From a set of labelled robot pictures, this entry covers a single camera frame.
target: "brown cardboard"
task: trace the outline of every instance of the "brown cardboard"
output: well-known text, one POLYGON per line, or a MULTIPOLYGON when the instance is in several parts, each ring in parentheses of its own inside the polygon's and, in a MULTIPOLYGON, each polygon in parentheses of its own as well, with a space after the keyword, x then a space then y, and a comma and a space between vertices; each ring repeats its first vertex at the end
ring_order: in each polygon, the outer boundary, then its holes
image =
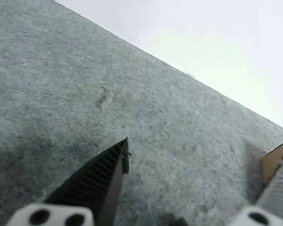
POLYGON ((264 182, 267 182, 274 175, 275 169, 282 158, 283 144, 281 144, 262 158, 261 166, 264 182))

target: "white wall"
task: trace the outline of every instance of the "white wall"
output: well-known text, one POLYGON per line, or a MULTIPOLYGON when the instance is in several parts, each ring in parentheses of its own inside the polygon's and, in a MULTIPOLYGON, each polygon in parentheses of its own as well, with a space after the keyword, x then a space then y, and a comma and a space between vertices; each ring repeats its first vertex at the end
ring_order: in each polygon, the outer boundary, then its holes
POLYGON ((57 0, 283 127, 283 0, 57 0))

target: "carpet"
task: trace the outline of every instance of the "carpet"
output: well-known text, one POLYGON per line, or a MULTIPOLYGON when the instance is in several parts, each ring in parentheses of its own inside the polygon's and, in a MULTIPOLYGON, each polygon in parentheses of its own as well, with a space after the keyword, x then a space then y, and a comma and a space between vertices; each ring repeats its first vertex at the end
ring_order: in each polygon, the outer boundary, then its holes
POLYGON ((115 225, 208 226, 255 200, 283 129, 52 0, 0 0, 0 225, 126 136, 115 225))

